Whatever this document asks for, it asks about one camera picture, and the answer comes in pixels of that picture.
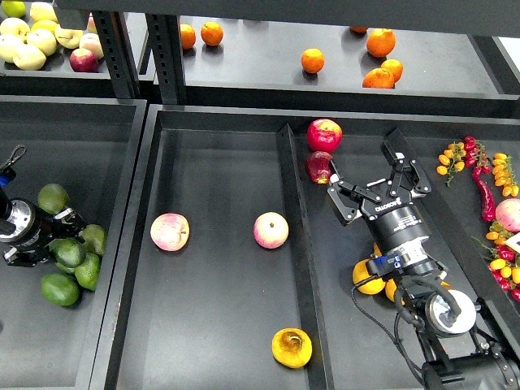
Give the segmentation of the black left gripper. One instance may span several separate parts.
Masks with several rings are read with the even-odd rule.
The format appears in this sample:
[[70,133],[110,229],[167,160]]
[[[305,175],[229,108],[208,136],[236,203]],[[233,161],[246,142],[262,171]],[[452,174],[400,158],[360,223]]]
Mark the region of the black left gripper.
[[50,259],[49,244],[55,239],[78,236],[85,221],[72,208],[52,215],[21,198],[2,199],[3,258],[13,267],[33,267]]

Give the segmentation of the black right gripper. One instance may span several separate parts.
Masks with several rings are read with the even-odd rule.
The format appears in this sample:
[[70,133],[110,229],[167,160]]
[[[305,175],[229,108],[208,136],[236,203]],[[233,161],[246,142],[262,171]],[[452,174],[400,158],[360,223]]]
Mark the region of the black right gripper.
[[343,225],[364,219],[382,256],[370,260],[370,275],[392,276],[443,273],[442,263],[427,254],[423,243],[431,235],[415,200],[425,197],[431,186],[417,162],[405,162],[388,140],[381,150],[392,167],[388,179],[358,186],[344,179],[329,161],[331,177],[327,193],[337,218]]

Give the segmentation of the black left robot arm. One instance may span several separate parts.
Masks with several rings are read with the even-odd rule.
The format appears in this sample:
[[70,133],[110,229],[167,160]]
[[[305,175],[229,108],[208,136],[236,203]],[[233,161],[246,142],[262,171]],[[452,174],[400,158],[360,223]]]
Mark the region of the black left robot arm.
[[34,267],[50,260],[53,240],[78,237],[85,227],[69,206],[50,214],[31,201],[1,192],[1,242],[8,246],[3,258],[9,266]]

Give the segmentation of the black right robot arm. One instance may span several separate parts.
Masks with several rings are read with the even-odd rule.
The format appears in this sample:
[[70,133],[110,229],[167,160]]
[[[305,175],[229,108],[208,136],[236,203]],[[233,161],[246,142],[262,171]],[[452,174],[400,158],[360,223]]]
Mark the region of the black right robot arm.
[[366,261],[368,276],[396,285],[396,317],[387,334],[425,389],[517,389],[519,368],[501,342],[477,325],[482,306],[442,283],[446,266],[423,248],[431,232],[415,205],[430,191],[422,168],[396,152],[383,153],[391,175],[362,187],[340,176],[334,162],[327,194],[343,225],[364,219],[380,253]]

